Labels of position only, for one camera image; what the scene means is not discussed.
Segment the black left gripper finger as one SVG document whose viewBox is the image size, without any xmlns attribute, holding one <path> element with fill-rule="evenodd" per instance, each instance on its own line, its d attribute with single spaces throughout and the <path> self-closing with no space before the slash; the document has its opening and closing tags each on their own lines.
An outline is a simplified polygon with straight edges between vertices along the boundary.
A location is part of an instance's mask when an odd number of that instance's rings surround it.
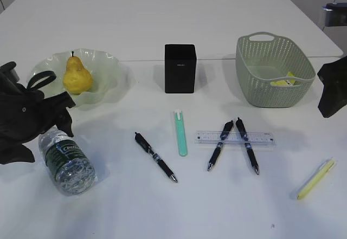
<svg viewBox="0 0 347 239">
<path fill-rule="evenodd" d="M 64 111 L 55 118 L 55 125 L 69 137 L 74 137 L 72 132 L 72 118 L 68 111 Z"/>
<path fill-rule="evenodd" d="M 68 92 L 43 99 L 40 103 L 44 112 L 50 112 L 52 114 L 62 114 L 66 108 L 75 107 L 75 102 Z"/>
</svg>

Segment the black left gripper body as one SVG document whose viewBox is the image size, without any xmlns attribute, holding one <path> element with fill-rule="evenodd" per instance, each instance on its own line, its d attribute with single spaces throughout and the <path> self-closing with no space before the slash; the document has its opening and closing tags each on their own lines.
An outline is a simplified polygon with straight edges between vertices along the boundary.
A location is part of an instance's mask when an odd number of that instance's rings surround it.
<svg viewBox="0 0 347 239">
<path fill-rule="evenodd" d="M 46 133 L 59 114 L 44 112 L 40 90 L 28 91 L 20 84 L 1 84 L 1 164 L 35 161 L 25 143 Z"/>
</svg>

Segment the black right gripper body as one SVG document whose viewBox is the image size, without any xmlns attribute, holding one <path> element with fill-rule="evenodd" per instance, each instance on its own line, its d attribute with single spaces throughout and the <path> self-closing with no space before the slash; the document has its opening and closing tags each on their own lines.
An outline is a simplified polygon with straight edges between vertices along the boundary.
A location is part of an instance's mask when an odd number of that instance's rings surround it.
<svg viewBox="0 0 347 239">
<path fill-rule="evenodd" d="M 317 75 L 324 86 L 318 109 L 329 118 L 346 106 L 346 57 L 323 64 Z"/>
</svg>

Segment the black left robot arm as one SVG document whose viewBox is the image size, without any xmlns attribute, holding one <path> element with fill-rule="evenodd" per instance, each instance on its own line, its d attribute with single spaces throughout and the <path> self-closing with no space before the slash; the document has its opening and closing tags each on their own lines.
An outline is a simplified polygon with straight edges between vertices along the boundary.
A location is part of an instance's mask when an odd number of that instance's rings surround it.
<svg viewBox="0 0 347 239">
<path fill-rule="evenodd" d="M 32 151 L 25 146 L 40 134 L 56 126 L 73 136 L 68 109 L 75 102 L 67 92 L 46 98 L 40 90 L 56 79 L 56 74 L 43 71 L 34 75 L 27 86 L 19 83 L 16 62 L 1 66 L 1 164 L 33 163 Z"/>
</svg>

